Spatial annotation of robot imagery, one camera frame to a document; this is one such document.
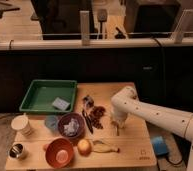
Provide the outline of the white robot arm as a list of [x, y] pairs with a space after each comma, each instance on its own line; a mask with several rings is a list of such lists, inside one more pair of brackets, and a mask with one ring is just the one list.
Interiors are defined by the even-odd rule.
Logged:
[[193, 171], [193, 113], [141, 102], [136, 97], [136, 90], [131, 86], [113, 95], [113, 118], [125, 122], [128, 115], [133, 114], [190, 141], [187, 171]]

